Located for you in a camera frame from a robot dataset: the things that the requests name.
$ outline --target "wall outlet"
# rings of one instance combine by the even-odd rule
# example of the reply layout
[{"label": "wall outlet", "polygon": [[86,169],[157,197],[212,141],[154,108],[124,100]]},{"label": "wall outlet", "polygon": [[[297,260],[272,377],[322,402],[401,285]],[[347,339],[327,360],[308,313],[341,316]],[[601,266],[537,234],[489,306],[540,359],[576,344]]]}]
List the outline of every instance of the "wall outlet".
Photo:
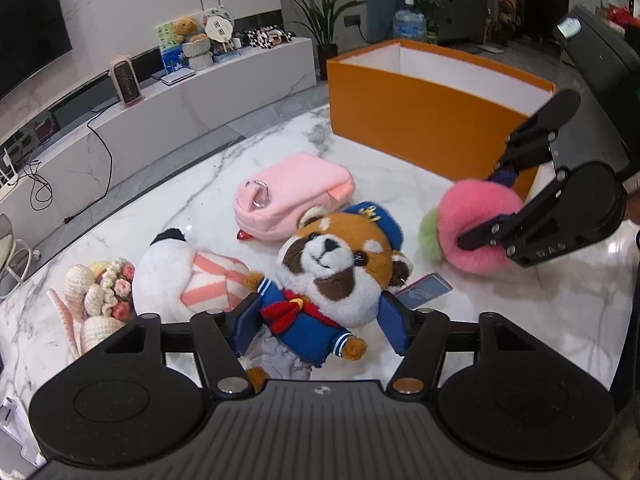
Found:
[{"label": "wall outlet", "polygon": [[349,16],[344,17],[344,26],[345,27],[357,27],[360,25],[360,15],[359,14],[350,14]]}]

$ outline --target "white marble tabletop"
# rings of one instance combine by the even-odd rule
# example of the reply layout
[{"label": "white marble tabletop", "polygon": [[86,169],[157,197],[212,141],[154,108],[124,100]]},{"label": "white marble tabletop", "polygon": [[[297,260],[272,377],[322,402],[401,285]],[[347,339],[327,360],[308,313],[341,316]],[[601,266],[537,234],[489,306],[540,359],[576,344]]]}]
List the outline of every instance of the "white marble tabletop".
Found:
[{"label": "white marble tabletop", "polygon": [[[609,239],[535,269],[512,268],[480,278],[435,266],[420,254],[418,224],[450,182],[392,156],[334,136],[328,108],[304,114],[244,140],[155,188],[107,218],[44,265],[9,300],[0,304],[0,354],[5,370],[0,395],[9,384],[28,406],[33,393],[72,362],[58,316],[46,297],[62,290],[75,263],[124,257],[136,263],[154,236],[180,228],[187,240],[243,260],[269,274],[277,244],[236,240],[232,198],[240,181],[306,151],[347,166],[357,191],[353,200],[379,202],[404,230],[404,252],[415,264],[412,280],[439,272],[454,290],[431,306],[453,320],[476,321],[499,312],[609,387],[618,366],[630,318],[638,251],[636,228],[625,222]],[[550,177],[539,173],[536,186]],[[400,362],[373,322],[360,331],[369,344],[357,363],[330,356],[313,378],[377,378],[386,384]],[[469,355],[449,355],[443,377],[466,364]]]}]

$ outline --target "pink crocheted flower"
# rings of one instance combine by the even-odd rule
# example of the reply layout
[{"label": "pink crocheted flower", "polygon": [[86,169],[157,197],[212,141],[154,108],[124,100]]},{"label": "pink crocheted flower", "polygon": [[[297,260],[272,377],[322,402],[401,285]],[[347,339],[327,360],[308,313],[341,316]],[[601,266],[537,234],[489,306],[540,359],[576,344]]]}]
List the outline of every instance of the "pink crocheted flower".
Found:
[{"label": "pink crocheted flower", "polygon": [[122,273],[124,274],[124,277],[127,278],[129,281],[133,280],[133,275],[135,274],[135,272],[136,272],[136,269],[131,264],[127,264],[122,268]]},{"label": "pink crocheted flower", "polygon": [[116,280],[115,285],[113,285],[113,291],[116,296],[126,298],[131,292],[131,284],[127,280]]},{"label": "pink crocheted flower", "polygon": [[116,306],[113,307],[111,315],[118,321],[126,321],[131,316],[131,306],[129,301],[119,301]]}]

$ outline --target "television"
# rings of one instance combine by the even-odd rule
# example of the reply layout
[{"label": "television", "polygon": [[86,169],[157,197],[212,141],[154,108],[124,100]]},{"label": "television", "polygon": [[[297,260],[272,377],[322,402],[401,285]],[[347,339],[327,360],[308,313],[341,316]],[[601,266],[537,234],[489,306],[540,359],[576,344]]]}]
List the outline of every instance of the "television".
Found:
[{"label": "television", "polygon": [[0,0],[0,99],[69,50],[60,0]]}]

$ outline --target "pink plush bag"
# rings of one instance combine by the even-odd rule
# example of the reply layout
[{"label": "pink plush bag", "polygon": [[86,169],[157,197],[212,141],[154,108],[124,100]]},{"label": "pink plush bag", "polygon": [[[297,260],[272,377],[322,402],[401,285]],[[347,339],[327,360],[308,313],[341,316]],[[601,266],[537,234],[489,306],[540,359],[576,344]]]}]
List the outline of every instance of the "pink plush bag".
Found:
[{"label": "pink plush bag", "polygon": [[308,153],[295,153],[240,184],[234,200],[238,239],[286,240],[313,205],[329,211],[355,190],[351,172]]}]

